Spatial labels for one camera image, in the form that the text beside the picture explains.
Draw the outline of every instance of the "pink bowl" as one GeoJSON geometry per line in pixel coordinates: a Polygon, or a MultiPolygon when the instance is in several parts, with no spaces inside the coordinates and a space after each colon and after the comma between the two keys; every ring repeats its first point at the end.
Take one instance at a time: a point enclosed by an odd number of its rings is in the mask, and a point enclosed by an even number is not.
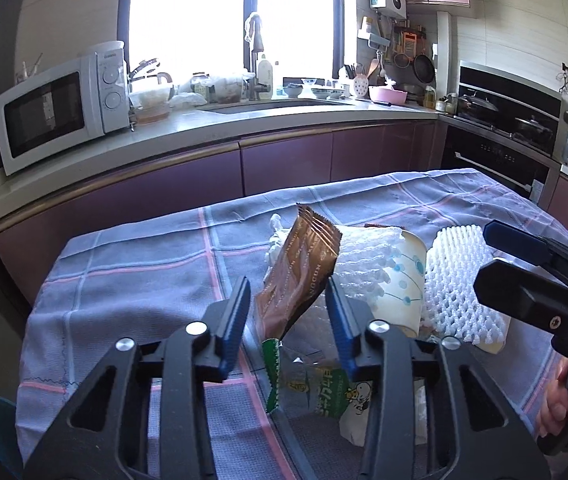
{"type": "Polygon", "coordinates": [[[407,92],[393,90],[388,86],[369,86],[368,93],[371,101],[379,101],[392,105],[403,105],[406,102],[407,92]]]}

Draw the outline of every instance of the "sink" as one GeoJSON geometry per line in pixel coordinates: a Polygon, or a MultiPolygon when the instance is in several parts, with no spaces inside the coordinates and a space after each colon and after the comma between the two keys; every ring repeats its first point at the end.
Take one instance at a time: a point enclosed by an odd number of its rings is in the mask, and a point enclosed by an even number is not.
{"type": "Polygon", "coordinates": [[[300,106],[326,106],[346,105],[346,101],[328,101],[323,99],[275,99],[270,101],[257,101],[252,103],[238,103],[232,105],[217,105],[202,107],[200,110],[216,114],[241,114],[242,112],[256,112],[259,110],[272,110],[273,108],[290,108],[300,106]]]}

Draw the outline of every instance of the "human hand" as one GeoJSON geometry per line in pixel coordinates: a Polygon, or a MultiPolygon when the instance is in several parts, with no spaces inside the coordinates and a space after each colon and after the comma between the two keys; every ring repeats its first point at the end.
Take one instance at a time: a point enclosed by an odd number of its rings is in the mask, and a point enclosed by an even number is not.
{"type": "Polygon", "coordinates": [[[562,357],[557,365],[555,379],[549,382],[546,387],[542,407],[536,418],[539,436],[545,437],[549,433],[558,435],[566,424],[566,415],[568,414],[567,377],[568,358],[562,357]]]}

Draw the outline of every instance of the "cabinet handle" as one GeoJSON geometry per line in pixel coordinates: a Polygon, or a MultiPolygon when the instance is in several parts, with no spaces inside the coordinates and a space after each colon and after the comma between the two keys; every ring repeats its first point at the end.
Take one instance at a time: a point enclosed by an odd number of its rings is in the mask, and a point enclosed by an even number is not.
{"type": "Polygon", "coordinates": [[[511,184],[515,184],[515,186],[520,186],[522,189],[524,189],[528,193],[530,193],[530,190],[532,189],[528,184],[526,184],[526,185],[520,184],[517,180],[513,180],[510,176],[506,176],[506,175],[503,175],[501,173],[498,173],[495,170],[491,170],[491,168],[487,168],[485,165],[480,164],[479,162],[475,162],[474,160],[471,160],[470,158],[465,158],[465,156],[460,155],[459,152],[455,152],[455,158],[458,158],[459,160],[463,160],[464,162],[468,162],[469,164],[477,166],[478,168],[482,168],[483,170],[489,171],[490,173],[493,173],[493,174],[499,176],[500,178],[508,180],[511,184]]]}

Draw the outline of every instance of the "teal chair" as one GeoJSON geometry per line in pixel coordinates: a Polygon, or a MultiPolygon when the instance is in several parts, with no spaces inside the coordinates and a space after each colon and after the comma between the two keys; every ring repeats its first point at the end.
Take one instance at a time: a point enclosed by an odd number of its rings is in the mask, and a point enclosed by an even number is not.
{"type": "Polygon", "coordinates": [[[20,479],[24,466],[17,445],[15,412],[14,403],[0,397],[0,462],[15,478],[20,479]]]}

